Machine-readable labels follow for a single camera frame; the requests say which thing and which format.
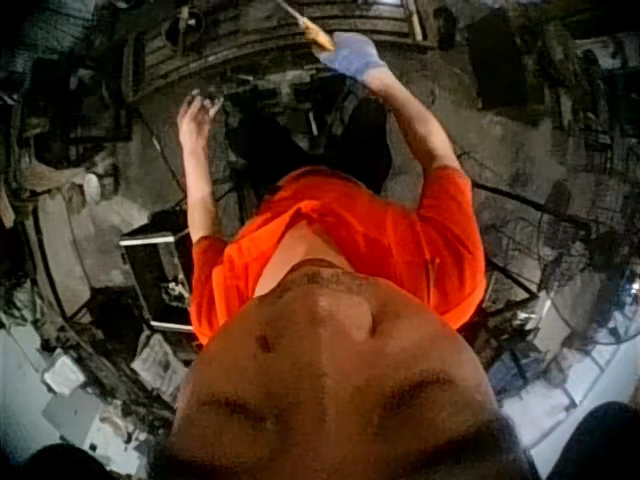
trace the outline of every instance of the screwdriver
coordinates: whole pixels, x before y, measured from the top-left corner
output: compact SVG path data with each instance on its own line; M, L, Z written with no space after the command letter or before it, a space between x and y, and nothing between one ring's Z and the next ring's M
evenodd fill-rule
M336 51L336 45L335 43L333 43L333 39L329 36L329 34L327 34L324 30L322 30L307 17L303 17L298 12L296 12L284 0L276 0L276 2L298 21L300 28L304 30L304 37L308 41L315 43L320 48L328 52Z

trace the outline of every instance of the orange shirt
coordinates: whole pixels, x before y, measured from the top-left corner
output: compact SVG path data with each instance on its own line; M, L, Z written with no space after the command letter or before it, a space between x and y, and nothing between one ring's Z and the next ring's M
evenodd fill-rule
M356 272L390 280L454 328L482 299L484 252L464 173L433 170L414 212L340 174L303 169L231 243L203 237L194 245L190 313L203 344L253 297L281 239L301 221L324 232Z

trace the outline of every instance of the orange t-shirt sleeve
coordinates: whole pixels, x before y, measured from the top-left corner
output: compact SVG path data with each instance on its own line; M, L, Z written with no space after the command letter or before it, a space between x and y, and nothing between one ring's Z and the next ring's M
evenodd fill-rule
M417 215L428 257L430 306L458 328L469 320L486 286L469 178L452 167L432 170L425 178Z
M202 237L193 246L193 280L191 282L191 325L204 345L218 328L211 275L220 261L226 242L218 237Z

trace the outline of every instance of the blue glove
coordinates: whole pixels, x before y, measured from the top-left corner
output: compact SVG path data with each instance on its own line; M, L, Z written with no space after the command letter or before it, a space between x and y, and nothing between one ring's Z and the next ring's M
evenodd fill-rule
M344 75L362 81L374 68L386 67L380 60L376 46L359 33L336 32L333 34L335 52L314 52L322 63Z

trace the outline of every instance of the man's hand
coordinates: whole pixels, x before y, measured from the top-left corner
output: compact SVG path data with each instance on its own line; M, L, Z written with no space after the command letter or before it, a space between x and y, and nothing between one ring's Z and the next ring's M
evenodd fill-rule
M194 90L178 113L178 134L184 151L204 149L209 139L211 121L222 106L222 98L211 102Z
M335 52L314 51L320 61L328 67L365 85L371 72L378 69L388 70L387 64L380 60L376 46L364 35L336 32L333 41L336 44Z

